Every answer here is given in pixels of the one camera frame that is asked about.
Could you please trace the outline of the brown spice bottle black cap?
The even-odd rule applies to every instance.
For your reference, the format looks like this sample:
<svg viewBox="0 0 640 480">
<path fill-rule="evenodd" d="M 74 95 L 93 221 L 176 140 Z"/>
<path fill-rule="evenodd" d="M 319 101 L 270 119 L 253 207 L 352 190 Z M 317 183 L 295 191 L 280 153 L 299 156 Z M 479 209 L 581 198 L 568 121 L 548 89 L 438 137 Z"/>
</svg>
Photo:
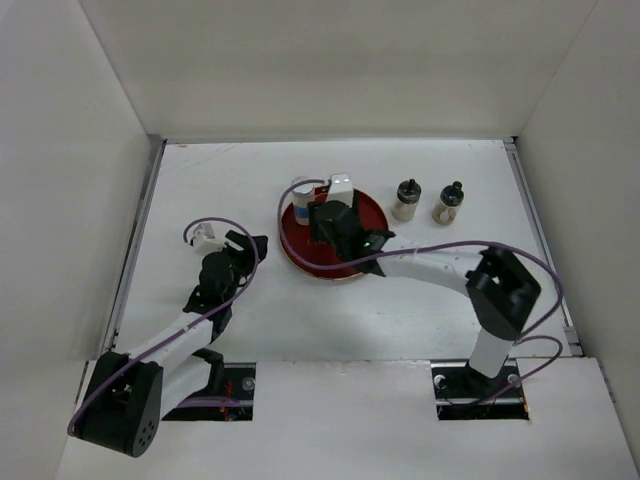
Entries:
<svg viewBox="0 0 640 480">
<path fill-rule="evenodd" d="M 464 201 L 463 185 L 460 181 L 446 185 L 440 192 L 431 215 L 439 225 L 447 226 L 454 222 Z"/>
</svg>

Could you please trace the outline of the aluminium rail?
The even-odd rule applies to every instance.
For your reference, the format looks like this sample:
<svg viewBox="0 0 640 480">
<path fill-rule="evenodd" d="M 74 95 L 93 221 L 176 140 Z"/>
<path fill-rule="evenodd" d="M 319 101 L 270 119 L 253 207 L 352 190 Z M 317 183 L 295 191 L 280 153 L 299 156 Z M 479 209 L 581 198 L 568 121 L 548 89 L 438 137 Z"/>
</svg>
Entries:
<svg viewBox="0 0 640 480">
<path fill-rule="evenodd" d="M 159 176 L 162 158 L 166 148 L 167 140 L 161 135 L 149 134 L 147 138 L 150 143 L 150 154 L 146 164 L 145 175 L 140 190 L 123 267 L 118 280 L 108 321 L 106 323 L 106 330 L 101 346 L 99 347 L 100 353 L 111 349 L 115 345 L 119 335 L 124 309 L 126 307 L 145 226 L 151 208 L 153 194 Z"/>
<path fill-rule="evenodd" d="M 544 230 L 535 206 L 535 202 L 533 200 L 531 190 L 529 188 L 529 185 L 524 173 L 524 169 L 519 157 L 516 140 L 517 140 L 516 137 L 511 137 L 503 141 L 505 152 L 509 159 L 509 163 L 514 174 L 516 184 L 518 186 L 521 198 L 525 205 L 527 218 L 533 230 L 534 239 L 535 239 L 537 248 L 539 250 L 539 253 L 542 255 L 542 259 L 545 260 L 546 263 L 553 270 L 555 270 L 555 265 L 553 262 L 551 251 L 549 249 L 549 245 L 544 234 Z M 561 318 L 564 323 L 563 331 L 568 342 L 571 356 L 583 357 L 584 351 L 582 349 L 565 297 L 562 297 L 561 299 L 559 312 L 561 313 Z"/>
</svg>

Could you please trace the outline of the right aluminium rail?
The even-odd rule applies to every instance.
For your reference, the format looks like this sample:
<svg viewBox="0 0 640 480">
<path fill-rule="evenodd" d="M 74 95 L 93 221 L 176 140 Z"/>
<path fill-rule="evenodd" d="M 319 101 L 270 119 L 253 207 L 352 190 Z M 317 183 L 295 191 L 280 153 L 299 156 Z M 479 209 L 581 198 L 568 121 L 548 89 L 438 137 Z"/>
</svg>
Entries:
<svg viewBox="0 0 640 480">
<path fill-rule="evenodd" d="M 518 186 L 521 198 L 525 205 L 527 218 L 533 230 L 534 239 L 535 239 L 537 248 L 539 250 L 539 253 L 542 255 L 542 259 L 545 260 L 546 263 L 553 270 L 555 270 L 555 265 L 553 262 L 551 251 L 549 249 L 549 245 L 544 234 L 544 230 L 535 206 L 535 202 L 533 200 L 531 190 L 529 188 L 529 185 L 524 173 L 524 169 L 519 157 L 516 140 L 517 140 L 516 137 L 511 137 L 503 141 L 505 152 L 509 159 L 509 163 L 514 174 L 516 184 Z M 571 356 L 583 357 L 584 351 L 582 349 L 565 297 L 562 297 L 561 299 L 559 312 L 561 313 L 561 318 L 564 323 L 563 331 L 568 342 Z"/>
</svg>

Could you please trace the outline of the white powder bottle black cap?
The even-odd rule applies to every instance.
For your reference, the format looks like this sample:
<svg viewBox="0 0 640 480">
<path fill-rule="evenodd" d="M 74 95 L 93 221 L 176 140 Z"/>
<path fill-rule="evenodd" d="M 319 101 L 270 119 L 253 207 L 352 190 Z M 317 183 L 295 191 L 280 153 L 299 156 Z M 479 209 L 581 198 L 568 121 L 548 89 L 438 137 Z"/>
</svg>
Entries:
<svg viewBox="0 0 640 480">
<path fill-rule="evenodd" d="M 393 217 L 400 222 L 411 221 L 414 218 L 421 194 L 421 186 L 415 179 L 402 181 L 396 190 L 396 201 L 392 207 Z"/>
</svg>

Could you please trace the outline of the left aluminium rail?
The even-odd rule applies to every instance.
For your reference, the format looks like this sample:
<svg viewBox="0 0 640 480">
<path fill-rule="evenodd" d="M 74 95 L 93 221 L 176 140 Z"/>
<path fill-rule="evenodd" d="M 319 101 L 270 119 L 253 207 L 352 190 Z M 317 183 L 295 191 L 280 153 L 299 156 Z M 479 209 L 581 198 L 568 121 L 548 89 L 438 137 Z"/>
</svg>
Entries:
<svg viewBox="0 0 640 480">
<path fill-rule="evenodd" d="M 167 140 L 161 135 L 149 134 L 147 138 L 150 143 L 150 154 L 146 164 L 145 175 L 140 190 L 123 267 L 118 280 L 108 321 L 106 323 L 106 330 L 101 346 L 99 347 L 100 353 L 111 349 L 115 345 L 119 335 L 124 309 L 126 307 L 145 226 L 151 208 L 153 194 L 159 176 L 162 158 L 166 148 Z"/>
</svg>

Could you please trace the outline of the blue label bottle silver cap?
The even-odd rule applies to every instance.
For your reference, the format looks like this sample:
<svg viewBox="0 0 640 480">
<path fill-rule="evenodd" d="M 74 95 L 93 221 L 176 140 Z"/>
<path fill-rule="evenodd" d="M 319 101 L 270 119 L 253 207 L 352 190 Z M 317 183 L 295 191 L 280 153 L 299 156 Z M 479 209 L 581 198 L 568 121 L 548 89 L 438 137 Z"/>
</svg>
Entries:
<svg viewBox="0 0 640 480">
<path fill-rule="evenodd" d="M 301 226 L 308 226 L 310 222 L 309 204 L 315 200 L 314 183 L 305 183 L 294 188 L 291 192 L 293 211 L 296 222 Z"/>
</svg>

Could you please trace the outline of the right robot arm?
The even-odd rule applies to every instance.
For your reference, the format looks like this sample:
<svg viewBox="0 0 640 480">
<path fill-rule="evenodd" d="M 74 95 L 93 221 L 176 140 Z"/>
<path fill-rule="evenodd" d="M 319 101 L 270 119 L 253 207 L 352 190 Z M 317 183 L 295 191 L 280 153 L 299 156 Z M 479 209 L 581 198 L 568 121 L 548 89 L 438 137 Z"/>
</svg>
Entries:
<svg viewBox="0 0 640 480">
<path fill-rule="evenodd" d="M 488 246 L 479 253 L 451 250 L 421 253 L 420 247 L 383 229 L 366 229 L 346 204 L 331 200 L 310 207 L 311 237 L 330 245 L 337 258 L 361 273 L 408 278 L 467 297 L 480 331 L 464 370 L 473 394 L 489 394 L 520 337 L 541 287 L 510 251 Z"/>
</svg>

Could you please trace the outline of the red round tray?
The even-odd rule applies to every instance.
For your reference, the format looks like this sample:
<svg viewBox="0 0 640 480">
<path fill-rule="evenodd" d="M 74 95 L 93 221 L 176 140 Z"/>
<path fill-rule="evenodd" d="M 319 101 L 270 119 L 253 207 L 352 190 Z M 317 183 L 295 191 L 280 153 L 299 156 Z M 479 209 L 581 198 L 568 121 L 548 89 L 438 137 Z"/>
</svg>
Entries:
<svg viewBox="0 0 640 480">
<path fill-rule="evenodd" d="M 318 265 L 340 264 L 333 248 L 325 243 L 314 243 L 311 239 L 311 228 L 308 225 L 300 225 L 296 221 L 294 205 L 291 200 L 284 204 L 281 215 L 281 226 L 284 237 L 288 240 L 293 250 L 303 259 Z M 389 224 L 383 209 L 365 192 L 355 189 L 353 206 L 356 208 L 361 224 L 365 229 L 389 229 Z M 361 275 L 354 267 L 344 267 L 336 270 L 318 270 L 305 266 L 281 243 L 283 251 L 289 260 L 305 273 L 316 278 L 328 280 L 346 280 Z"/>
</svg>

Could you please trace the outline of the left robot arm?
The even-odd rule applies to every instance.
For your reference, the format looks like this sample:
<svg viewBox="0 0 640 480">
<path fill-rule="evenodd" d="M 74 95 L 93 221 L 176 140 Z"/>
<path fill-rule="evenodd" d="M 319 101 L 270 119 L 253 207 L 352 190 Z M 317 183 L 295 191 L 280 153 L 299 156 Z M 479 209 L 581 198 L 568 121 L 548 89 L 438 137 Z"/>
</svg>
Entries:
<svg viewBox="0 0 640 480">
<path fill-rule="evenodd" d="M 150 447 L 160 421 L 189 396 L 219 395 L 224 358 L 209 347 L 228 326 L 233 303 L 267 252 L 264 235 L 229 231 L 216 242 L 174 322 L 134 349 L 99 357 L 69 435 L 137 458 Z"/>
</svg>

